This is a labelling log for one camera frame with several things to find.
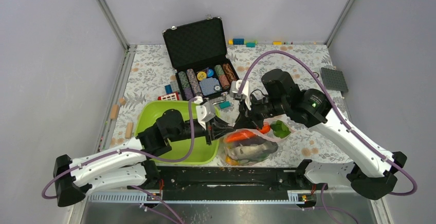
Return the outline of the grey toy fish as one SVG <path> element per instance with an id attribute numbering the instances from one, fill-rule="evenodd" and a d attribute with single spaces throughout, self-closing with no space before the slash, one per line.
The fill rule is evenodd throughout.
<path id="1" fill-rule="evenodd" d="M 272 143 L 237 146 L 228 150 L 228 156 L 235 160 L 260 160 L 276 150 L 277 146 Z"/>

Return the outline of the clear pink zip top bag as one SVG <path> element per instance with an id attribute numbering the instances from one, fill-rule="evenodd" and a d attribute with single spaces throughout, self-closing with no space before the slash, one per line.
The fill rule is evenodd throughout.
<path id="1" fill-rule="evenodd" d="M 271 157 L 273 154 L 275 154 L 279 150 L 279 146 L 281 145 L 281 143 L 284 142 L 285 139 L 287 139 L 288 137 L 283 139 L 282 141 L 280 141 L 278 143 L 267 141 L 267 140 L 264 140 L 262 138 L 255 138 L 253 140 L 249 140 L 248 142 L 231 143 L 231 144 L 225 144 L 224 142 L 221 141 L 222 138 L 219 139 L 219 142 L 221 143 L 221 145 L 223 146 L 223 149 L 224 149 L 224 152 L 222 153 L 224 161 L 228 165 L 231 165 L 231 166 L 246 166 L 246 165 L 254 165 L 254 164 L 260 163 L 260 162 L 268 159 L 269 157 Z M 235 160 L 235 159 L 232 159 L 231 157 L 228 156 L 228 150 L 231 148 L 234 148 L 237 146 L 250 146 L 250 145 L 254 145 L 254 144 L 263 144 L 263 143 L 275 144 L 277 146 L 277 150 L 274 153 L 271 153 L 266 158 L 261 158 L 260 160 Z"/>

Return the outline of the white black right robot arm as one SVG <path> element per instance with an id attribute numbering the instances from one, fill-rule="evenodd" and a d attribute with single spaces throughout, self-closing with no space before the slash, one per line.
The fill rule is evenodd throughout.
<path id="1" fill-rule="evenodd" d="M 407 160 L 404 153 L 383 149 L 349 123 L 323 92 L 300 89 L 288 72 L 273 69 L 261 81 L 266 90 L 261 99 L 251 93 L 248 82 L 232 83 L 231 93 L 240 101 L 236 128 L 260 128 L 265 119 L 286 115 L 322 134 L 351 158 L 350 163 L 342 164 L 303 160 L 295 174 L 299 188 L 321 183 L 341 185 L 371 200 L 393 192 L 395 174 Z"/>

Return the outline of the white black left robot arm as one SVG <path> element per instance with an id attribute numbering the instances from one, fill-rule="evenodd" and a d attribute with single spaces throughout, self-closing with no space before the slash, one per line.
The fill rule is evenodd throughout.
<path id="1" fill-rule="evenodd" d="M 232 125 L 216 116 L 210 102 L 199 101 L 197 106 L 188 102 L 187 107 L 188 120 L 179 110 L 168 109 L 152 126 L 121 145 L 81 158 L 59 156 L 50 182 L 55 187 L 57 205 L 71 206 L 95 191 L 121 186 L 143 184 L 152 189 L 159 184 L 160 176 L 149 159 L 182 162 L 192 154 L 197 137 L 211 143 L 234 131 Z"/>

